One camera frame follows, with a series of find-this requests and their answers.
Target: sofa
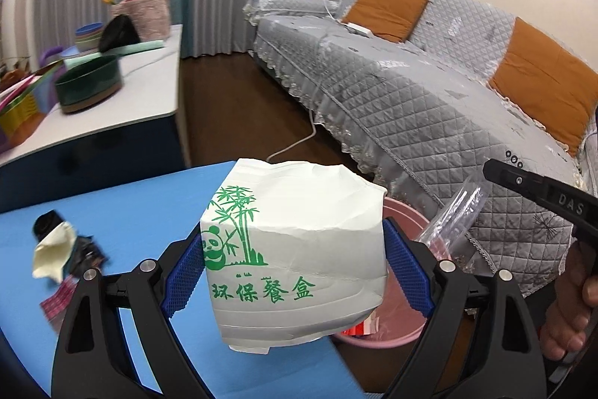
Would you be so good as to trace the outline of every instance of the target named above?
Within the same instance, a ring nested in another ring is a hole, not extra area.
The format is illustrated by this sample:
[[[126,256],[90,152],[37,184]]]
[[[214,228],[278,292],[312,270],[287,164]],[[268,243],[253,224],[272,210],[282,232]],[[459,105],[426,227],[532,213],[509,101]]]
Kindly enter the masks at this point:
[[[475,0],[429,0],[404,43],[340,24],[356,0],[249,0],[254,56],[312,110],[389,196],[431,219],[488,158],[596,194],[596,122],[576,158],[489,88],[515,16]],[[477,273],[510,270],[525,296],[558,275],[571,225],[493,185],[455,256]]]

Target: metal screw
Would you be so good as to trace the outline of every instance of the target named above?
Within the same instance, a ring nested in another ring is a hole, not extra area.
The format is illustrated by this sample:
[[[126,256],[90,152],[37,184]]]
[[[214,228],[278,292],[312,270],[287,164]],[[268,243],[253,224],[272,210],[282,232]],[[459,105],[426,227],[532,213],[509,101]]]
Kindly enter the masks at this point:
[[[440,269],[442,269],[445,273],[452,273],[457,266],[452,261],[440,261]]]
[[[153,261],[152,259],[146,259],[145,261],[143,261],[140,265],[139,265],[140,270],[142,270],[144,273],[148,273],[150,271],[153,271],[155,269],[155,261]]]
[[[498,277],[503,281],[510,281],[513,279],[513,275],[511,274],[511,272],[507,271],[506,269],[501,269],[500,271],[498,271]]]
[[[95,269],[88,269],[87,271],[85,271],[83,273],[83,279],[86,281],[91,281],[97,275],[98,275],[98,271],[96,271]]]

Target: blue table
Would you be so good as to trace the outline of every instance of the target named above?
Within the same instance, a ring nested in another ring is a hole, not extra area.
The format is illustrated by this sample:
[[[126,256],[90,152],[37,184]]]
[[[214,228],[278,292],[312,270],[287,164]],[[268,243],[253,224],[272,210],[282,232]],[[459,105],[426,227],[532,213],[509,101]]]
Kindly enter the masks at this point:
[[[144,258],[156,259],[168,243],[189,234],[233,165],[194,168],[0,214],[0,329],[48,394],[58,337],[40,303],[56,285],[31,276],[35,219],[56,209],[80,234],[94,236],[110,258],[105,273],[127,272]],[[131,313],[122,310],[121,315],[141,382],[159,391]],[[364,398],[327,338],[273,348],[268,355],[229,350],[220,339],[205,275],[171,323],[216,399]]]

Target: finger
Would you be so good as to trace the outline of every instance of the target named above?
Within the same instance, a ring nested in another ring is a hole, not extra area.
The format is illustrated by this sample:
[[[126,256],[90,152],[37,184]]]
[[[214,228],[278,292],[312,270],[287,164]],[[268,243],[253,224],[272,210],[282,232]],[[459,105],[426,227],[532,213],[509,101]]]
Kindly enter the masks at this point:
[[[575,330],[583,331],[590,322],[590,308],[581,295],[581,289],[571,282],[569,276],[558,277],[554,284],[557,306],[565,321]]]
[[[586,280],[582,296],[585,304],[590,308],[598,306],[598,276]]]
[[[583,286],[584,281],[587,278],[587,271],[584,267],[584,259],[579,249],[579,243],[574,243],[567,253],[567,259],[565,261],[565,272],[573,284]]]
[[[544,327],[561,348],[569,352],[578,352],[583,348],[584,332],[578,332],[567,323],[556,303],[551,304],[546,311]]]
[[[559,361],[564,357],[566,350],[550,336],[546,327],[540,330],[540,349],[549,360]]]

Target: white power strip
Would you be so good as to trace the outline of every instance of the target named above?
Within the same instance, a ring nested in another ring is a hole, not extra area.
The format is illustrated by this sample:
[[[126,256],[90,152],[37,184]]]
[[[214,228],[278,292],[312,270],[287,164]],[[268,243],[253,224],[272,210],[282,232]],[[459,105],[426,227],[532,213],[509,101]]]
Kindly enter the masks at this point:
[[[362,37],[368,38],[372,38],[374,36],[370,28],[361,27],[360,25],[356,25],[355,23],[347,23],[343,25],[345,25],[345,27],[347,27],[349,31],[351,33],[354,33],[355,35],[361,35]]]

